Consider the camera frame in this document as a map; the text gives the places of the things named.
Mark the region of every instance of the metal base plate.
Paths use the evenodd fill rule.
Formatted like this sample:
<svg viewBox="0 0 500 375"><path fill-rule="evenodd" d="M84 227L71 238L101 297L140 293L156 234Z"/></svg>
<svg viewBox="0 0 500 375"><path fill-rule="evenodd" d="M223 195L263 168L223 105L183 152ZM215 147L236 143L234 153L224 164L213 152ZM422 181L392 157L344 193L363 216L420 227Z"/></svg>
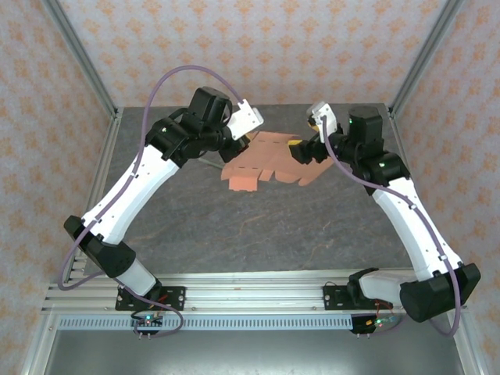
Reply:
<svg viewBox="0 0 500 375"><path fill-rule="evenodd" d="M184 310L184 300L186 298L186 287L162 287L160 289L160 302L164 305L171 306L178 311ZM118 288L118 296L116 297L116 311L158 311L162 308L158 306L150 306L142 301L134 298L125 289Z"/></svg>
<svg viewBox="0 0 500 375"><path fill-rule="evenodd" d="M323 287L323 302L325 310L389 310L384 305L377 306L374 299L360 300L358 305L355 305L351 296L347 292L345 285L325 285ZM386 302L390 307L393 307L390 302Z"/></svg>

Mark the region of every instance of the patterned wallpaper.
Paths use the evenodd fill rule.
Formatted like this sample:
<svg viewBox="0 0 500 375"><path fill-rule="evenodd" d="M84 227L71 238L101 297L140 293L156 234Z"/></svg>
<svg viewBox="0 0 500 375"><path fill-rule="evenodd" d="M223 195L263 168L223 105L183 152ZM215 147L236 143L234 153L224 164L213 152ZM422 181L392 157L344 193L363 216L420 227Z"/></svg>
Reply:
<svg viewBox="0 0 500 375"><path fill-rule="evenodd" d="M500 7L468 0L398 118L421 198L482 273L471 296L500 369Z"/></svg>
<svg viewBox="0 0 500 375"><path fill-rule="evenodd" d="M207 66L254 104L391 102L445 0L62 0L118 106L143 106L182 64ZM181 73L156 105L186 105Z"/></svg>
<svg viewBox="0 0 500 375"><path fill-rule="evenodd" d="M40 0L2 0L0 25L0 373L18 374L108 118Z"/></svg>

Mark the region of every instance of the gray marble surface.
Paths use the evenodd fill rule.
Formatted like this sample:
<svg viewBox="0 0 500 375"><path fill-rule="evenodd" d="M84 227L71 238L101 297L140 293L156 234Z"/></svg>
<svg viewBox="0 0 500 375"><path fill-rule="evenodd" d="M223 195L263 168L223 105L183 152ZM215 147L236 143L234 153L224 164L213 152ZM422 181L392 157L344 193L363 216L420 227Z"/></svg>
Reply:
<svg viewBox="0 0 500 375"><path fill-rule="evenodd" d="M351 105L332 105L346 128ZM386 149L398 151L385 106ZM309 139L308 105L261 105L261 130ZM154 108L149 123L172 108ZM105 185L108 191L138 148L142 108L126 108ZM222 164L218 154L206 156ZM124 240L153 273L325 270L411 266L398 235L364 188L333 166L310 185L259 182L236 192L220 170L191 160L136 216ZM87 272L96 270L87 265Z"/></svg>

